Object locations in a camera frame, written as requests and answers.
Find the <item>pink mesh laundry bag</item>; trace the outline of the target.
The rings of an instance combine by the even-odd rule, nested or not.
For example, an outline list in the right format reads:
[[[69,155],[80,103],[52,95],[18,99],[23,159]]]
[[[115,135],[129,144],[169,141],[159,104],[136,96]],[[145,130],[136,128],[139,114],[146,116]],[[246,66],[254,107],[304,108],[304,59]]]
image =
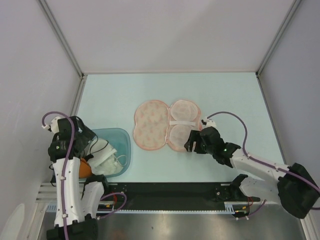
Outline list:
[[[135,111],[133,139],[146,151],[169,145],[176,152],[185,152],[191,131],[202,129],[201,115],[201,109],[189,100],[180,99],[171,106],[160,100],[146,101]]]

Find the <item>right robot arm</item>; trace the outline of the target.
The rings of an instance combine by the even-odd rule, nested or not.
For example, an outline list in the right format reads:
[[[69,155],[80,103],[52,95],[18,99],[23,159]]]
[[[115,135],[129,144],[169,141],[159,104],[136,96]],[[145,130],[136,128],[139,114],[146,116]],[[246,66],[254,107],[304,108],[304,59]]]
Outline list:
[[[224,142],[212,126],[192,130],[184,148],[187,152],[209,154],[221,165],[244,171],[231,183],[230,194],[237,201],[257,197],[281,205],[292,216],[304,219],[320,197],[319,187],[303,165],[258,159],[239,145]]]

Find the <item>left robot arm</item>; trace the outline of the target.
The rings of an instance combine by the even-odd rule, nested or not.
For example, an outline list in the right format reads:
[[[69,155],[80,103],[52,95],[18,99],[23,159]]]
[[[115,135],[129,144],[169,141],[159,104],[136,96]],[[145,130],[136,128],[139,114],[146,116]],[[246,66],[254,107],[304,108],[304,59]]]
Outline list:
[[[95,133],[77,116],[55,117],[44,129],[53,133],[48,154],[55,175],[56,215],[54,227],[46,232],[48,240],[98,239],[97,209],[100,200],[110,196],[104,175],[93,175],[80,188],[81,158]]]

